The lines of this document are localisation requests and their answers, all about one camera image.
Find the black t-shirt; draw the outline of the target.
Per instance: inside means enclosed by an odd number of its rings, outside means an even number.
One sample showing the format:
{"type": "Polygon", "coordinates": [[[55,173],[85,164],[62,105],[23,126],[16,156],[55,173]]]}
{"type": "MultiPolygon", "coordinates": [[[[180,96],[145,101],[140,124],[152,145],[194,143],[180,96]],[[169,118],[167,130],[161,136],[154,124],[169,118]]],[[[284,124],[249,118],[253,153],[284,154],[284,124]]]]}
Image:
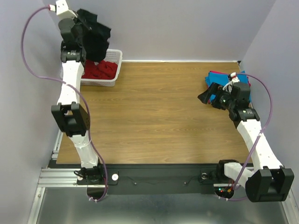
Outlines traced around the black t-shirt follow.
{"type": "Polygon", "coordinates": [[[86,51],[86,59],[100,62],[105,59],[109,47],[108,39],[111,37],[111,28],[99,23],[98,16],[87,10],[77,11],[78,19],[83,22],[83,46],[86,51]]]}

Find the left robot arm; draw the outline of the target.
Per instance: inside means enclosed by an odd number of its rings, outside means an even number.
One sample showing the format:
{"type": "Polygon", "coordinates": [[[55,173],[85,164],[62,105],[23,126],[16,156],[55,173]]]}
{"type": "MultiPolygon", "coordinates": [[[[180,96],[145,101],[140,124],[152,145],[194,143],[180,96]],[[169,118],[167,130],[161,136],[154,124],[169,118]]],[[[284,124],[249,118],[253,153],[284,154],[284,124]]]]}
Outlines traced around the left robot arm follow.
{"type": "Polygon", "coordinates": [[[81,169],[75,171],[75,175],[87,184],[104,184],[104,171],[89,138],[90,115],[87,108],[80,104],[80,84],[86,61],[83,24],[66,18],[58,23],[58,27],[63,38],[60,56],[63,84],[51,113],[60,131],[73,142],[80,157],[81,169]]]}

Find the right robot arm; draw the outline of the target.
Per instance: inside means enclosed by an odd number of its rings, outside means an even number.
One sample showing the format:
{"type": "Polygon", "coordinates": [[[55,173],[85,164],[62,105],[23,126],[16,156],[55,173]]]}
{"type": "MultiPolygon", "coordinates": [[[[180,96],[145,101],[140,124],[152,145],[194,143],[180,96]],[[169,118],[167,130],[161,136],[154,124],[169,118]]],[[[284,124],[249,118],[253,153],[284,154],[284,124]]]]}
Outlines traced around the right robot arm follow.
{"type": "Polygon", "coordinates": [[[211,103],[216,109],[228,110],[238,133],[242,136],[253,171],[235,160],[220,160],[215,177],[220,182],[232,179],[234,184],[245,189],[247,198],[257,202],[285,201],[294,180],[294,173],[285,168],[274,155],[261,126],[260,117],[249,106],[250,87],[247,83],[235,82],[226,87],[212,83],[198,95],[204,103],[211,103]]]}

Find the white plastic laundry basket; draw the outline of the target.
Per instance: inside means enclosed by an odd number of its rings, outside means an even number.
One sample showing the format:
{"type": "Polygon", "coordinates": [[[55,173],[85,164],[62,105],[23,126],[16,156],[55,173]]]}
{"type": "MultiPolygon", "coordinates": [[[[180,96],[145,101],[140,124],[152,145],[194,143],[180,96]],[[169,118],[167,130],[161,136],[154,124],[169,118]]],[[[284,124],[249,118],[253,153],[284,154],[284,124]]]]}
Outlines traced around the white plastic laundry basket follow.
{"type": "Polygon", "coordinates": [[[86,60],[84,72],[81,77],[81,85],[86,86],[115,86],[120,73],[122,62],[122,51],[108,49],[104,60],[93,62],[86,60]]]}

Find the red t-shirt in basket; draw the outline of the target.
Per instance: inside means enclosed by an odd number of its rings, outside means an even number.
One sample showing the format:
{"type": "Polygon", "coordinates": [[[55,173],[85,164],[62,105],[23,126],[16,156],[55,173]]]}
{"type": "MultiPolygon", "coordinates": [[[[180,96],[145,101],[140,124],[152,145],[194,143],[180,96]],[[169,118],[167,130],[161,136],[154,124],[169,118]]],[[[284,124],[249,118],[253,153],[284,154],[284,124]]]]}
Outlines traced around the red t-shirt in basket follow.
{"type": "Polygon", "coordinates": [[[103,79],[112,80],[116,76],[118,65],[116,63],[102,60],[95,63],[91,60],[86,60],[85,70],[82,76],[83,79],[103,79]]]}

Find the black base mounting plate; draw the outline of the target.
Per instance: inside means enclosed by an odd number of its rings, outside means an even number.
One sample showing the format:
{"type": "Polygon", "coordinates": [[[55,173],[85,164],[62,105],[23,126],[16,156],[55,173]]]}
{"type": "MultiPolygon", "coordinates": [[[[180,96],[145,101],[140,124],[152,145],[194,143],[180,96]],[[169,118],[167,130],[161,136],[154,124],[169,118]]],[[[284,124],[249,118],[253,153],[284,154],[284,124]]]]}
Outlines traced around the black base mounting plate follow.
{"type": "MultiPolygon", "coordinates": [[[[50,165],[50,168],[72,168],[77,165],[50,165]]],[[[216,176],[216,164],[108,164],[108,195],[214,194],[228,190],[232,181],[216,176]]],[[[100,198],[104,184],[87,184],[78,180],[76,187],[88,196],[100,198]]]]}

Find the aluminium extrusion rail frame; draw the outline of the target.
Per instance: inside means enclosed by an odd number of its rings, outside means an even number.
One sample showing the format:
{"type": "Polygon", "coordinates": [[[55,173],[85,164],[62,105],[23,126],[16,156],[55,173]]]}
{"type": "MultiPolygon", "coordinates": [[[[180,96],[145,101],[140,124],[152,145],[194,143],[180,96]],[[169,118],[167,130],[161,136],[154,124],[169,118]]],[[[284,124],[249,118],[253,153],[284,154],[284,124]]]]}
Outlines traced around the aluminium extrusion rail frame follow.
{"type": "Polygon", "coordinates": [[[29,224],[36,224],[46,188],[76,187],[72,168],[43,168],[28,217],[29,224]]]}

